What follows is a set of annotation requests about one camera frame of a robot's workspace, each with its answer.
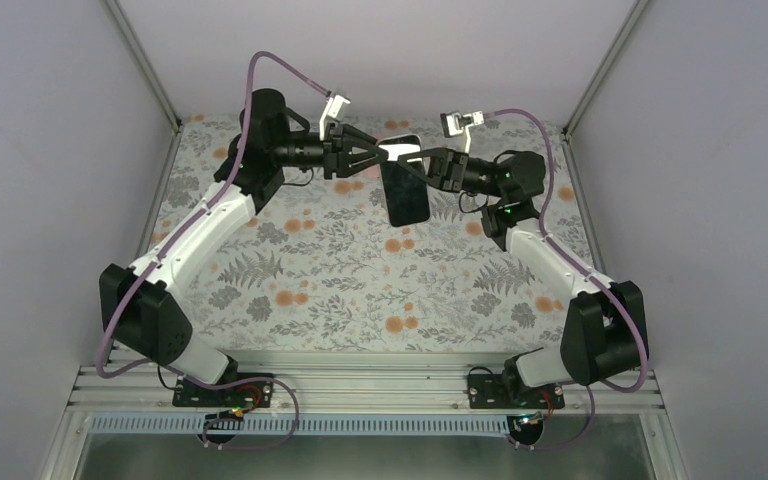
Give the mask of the black phone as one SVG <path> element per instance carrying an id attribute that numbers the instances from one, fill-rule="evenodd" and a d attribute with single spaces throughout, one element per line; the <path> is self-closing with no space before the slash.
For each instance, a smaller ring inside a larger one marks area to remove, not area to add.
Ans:
<path id="1" fill-rule="evenodd" d="M 380 140 L 378 146 L 388 153 L 379 168 L 390 225 L 404 227 L 428 221 L 431 210 L 426 183 L 397 163 L 400 155 L 421 150 L 420 137 L 394 136 Z"/>

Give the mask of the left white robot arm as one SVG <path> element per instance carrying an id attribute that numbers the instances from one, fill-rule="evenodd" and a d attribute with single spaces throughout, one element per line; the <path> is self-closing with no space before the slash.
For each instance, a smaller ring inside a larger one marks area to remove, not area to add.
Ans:
<path id="1" fill-rule="evenodd" d="M 348 178 L 386 161 L 374 137 L 343 123 L 350 101 L 329 93 L 318 128 L 290 109 L 275 89 L 258 89 L 240 114 L 241 132 L 202 199 L 159 243 L 129 266 L 109 265 L 101 274 L 103 340 L 96 356 L 99 376 L 112 342 L 141 354 L 198 385 L 215 405 L 238 391 L 237 363 L 194 331 L 180 305 L 193 278 L 231 234 L 254 219 L 285 184 L 284 170 L 319 169 L 327 179 Z"/>

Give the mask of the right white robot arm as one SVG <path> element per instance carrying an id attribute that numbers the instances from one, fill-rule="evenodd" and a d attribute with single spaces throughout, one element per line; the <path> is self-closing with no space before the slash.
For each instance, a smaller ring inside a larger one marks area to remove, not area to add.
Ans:
<path id="1" fill-rule="evenodd" d="M 533 202 L 544 191 L 543 156 L 508 150 L 487 161 L 433 148 L 401 154 L 396 162 L 434 189 L 496 198 L 480 209 L 485 235 L 567 304 L 559 345 L 506 362 L 501 391 L 509 404 L 525 407 L 550 384 L 602 382 L 619 390 L 612 377 L 632 369 L 638 378 L 627 389 L 641 388 L 649 370 L 642 293 L 631 281 L 600 273 L 549 232 Z"/>

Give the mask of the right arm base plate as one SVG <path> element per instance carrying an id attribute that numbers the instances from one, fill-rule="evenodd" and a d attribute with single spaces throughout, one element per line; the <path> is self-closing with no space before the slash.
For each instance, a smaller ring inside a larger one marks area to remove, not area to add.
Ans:
<path id="1" fill-rule="evenodd" d="M 504 368 L 500 373 L 495 373 L 487 367 L 472 367 L 466 374 L 466 384 L 472 409 L 555 410 L 565 407 L 560 385 L 526 386 L 512 368 Z"/>

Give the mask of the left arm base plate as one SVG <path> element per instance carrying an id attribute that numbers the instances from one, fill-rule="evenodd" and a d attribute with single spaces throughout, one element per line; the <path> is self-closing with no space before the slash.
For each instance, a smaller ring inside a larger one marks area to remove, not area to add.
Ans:
<path id="1" fill-rule="evenodd" d="M 269 408 L 275 376 L 271 373 L 238 372 L 221 384 L 246 380 L 245 384 L 222 390 L 205 389 L 187 380 L 178 380 L 172 405 L 178 408 Z"/>

